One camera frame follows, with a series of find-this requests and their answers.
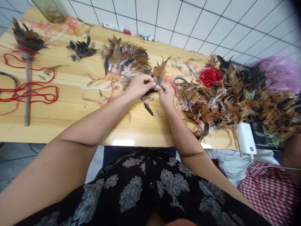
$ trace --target floor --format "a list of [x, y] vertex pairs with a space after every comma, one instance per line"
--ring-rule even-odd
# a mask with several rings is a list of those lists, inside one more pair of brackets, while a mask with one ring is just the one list
[[[46, 144], [0, 143], [0, 192], [28, 166]], [[86, 183], [94, 180], [103, 166], [104, 146], [99, 146], [90, 163]]]

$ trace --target white tile wall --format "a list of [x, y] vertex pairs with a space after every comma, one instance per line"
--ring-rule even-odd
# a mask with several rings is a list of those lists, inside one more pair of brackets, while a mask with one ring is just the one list
[[[55, 0], [71, 16], [110, 23], [155, 41], [251, 65], [301, 59], [301, 26], [290, 0]], [[0, 0], [0, 35], [31, 0]]]

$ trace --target red marker cap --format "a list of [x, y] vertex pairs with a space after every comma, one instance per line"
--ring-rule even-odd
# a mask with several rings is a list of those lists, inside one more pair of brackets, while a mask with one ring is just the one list
[[131, 35], [131, 31], [123, 29], [123, 33], [127, 34], [127, 35]]

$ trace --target white cloth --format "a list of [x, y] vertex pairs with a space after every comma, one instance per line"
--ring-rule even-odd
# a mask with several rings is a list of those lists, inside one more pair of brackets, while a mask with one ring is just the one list
[[[227, 149], [207, 149], [206, 152], [211, 159], [212, 156], [214, 159], [217, 159], [222, 171], [224, 171], [229, 181], [231, 181], [235, 187], [246, 177], [247, 169], [244, 170], [244, 168], [251, 162], [249, 155], [242, 154], [242, 157], [240, 157], [239, 152]], [[253, 162], [269, 162], [279, 165], [276, 159], [274, 159], [273, 151], [271, 150], [257, 150]]]

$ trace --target glass bottle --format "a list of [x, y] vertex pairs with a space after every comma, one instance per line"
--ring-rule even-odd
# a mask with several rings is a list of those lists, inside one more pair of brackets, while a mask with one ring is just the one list
[[50, 23], [63, 23], [66, 17], [54, 0], [31, 0]]

